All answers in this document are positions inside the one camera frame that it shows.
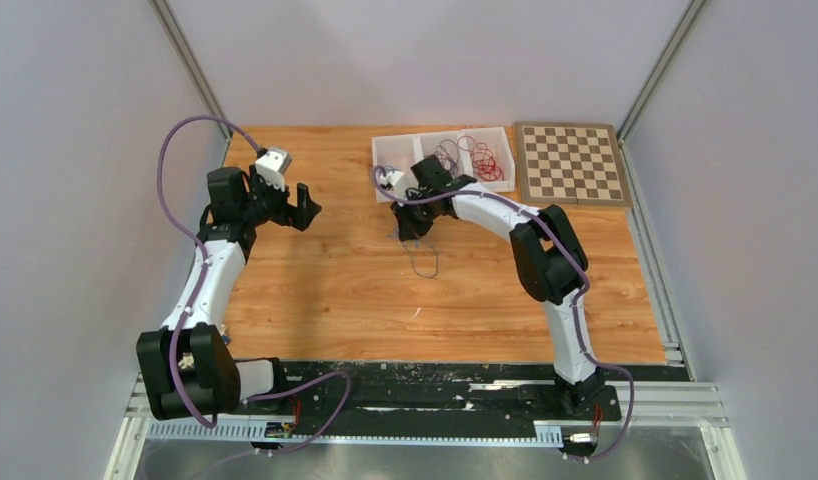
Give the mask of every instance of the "white wall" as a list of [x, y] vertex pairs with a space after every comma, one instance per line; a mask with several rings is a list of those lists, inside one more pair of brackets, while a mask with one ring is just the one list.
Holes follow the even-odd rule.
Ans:
[[749, 477], [818, 478], [818, 0], [710, 2], [628, 146]]
[[246, 124], [619, 126], [688, 0], [171, 0]]
[[[102, 475], [138, 333], [190, 263], [154, 192], [164, 135], [195, 113], [147, 2], [0, 1], [0, 479]], [[174, 145], [191, 225], [222, 145], [207, 125]]]

